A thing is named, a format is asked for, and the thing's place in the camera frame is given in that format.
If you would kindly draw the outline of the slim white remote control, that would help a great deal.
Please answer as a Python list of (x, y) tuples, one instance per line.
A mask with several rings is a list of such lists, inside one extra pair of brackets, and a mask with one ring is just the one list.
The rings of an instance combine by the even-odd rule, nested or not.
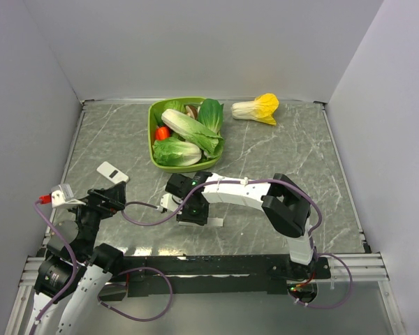
[(208, 218), (207, 227), (221, 228), (223, 227), (223, 219), (222, 218)]

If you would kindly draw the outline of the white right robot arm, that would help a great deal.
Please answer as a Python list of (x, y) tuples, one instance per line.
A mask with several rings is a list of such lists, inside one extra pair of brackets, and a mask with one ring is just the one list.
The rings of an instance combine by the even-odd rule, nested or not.
[(176, 211), (177, 221), (199, 226), (223, 225), (222, 218), (210, 217), (211, 204), (234, 204), (263, 212), (272, 227), (286, 238), (291, 270), (299, 278), (316, 268), (311, 227), (307, 223), (313, 205), (287, 176), (272, 179), (236, 179), (199, 171), (193, 177), (173, 174), (160, 206)]

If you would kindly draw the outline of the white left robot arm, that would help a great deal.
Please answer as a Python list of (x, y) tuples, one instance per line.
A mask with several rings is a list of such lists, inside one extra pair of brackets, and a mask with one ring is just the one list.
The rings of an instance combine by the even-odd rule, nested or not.
[(75, 334), (108, 281), (124, 272), (124, 254), (114, 246), (95, 244), (101, 221), (126, 205), (126, 182), (90, 189), (77, 199), (68, 184), (59, 184), (34, 204), (65, 209), (75, 218), (53, 224), (45, 259), (38, 268), (34, 305), (26, 334)]

